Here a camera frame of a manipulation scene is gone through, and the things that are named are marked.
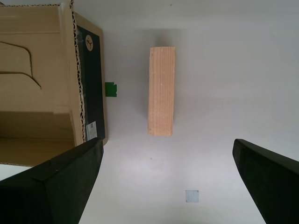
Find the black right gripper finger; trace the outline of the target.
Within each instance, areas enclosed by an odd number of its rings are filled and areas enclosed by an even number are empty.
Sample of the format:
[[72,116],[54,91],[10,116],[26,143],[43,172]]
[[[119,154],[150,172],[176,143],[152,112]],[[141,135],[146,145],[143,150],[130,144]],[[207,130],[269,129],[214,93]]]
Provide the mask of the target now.
[[103,141],[89,140],[0,182],[2,224],[77,224],[96,182]]
[[299,222],[299,163],[243,139],[232,155],[239,175],[267,224]]

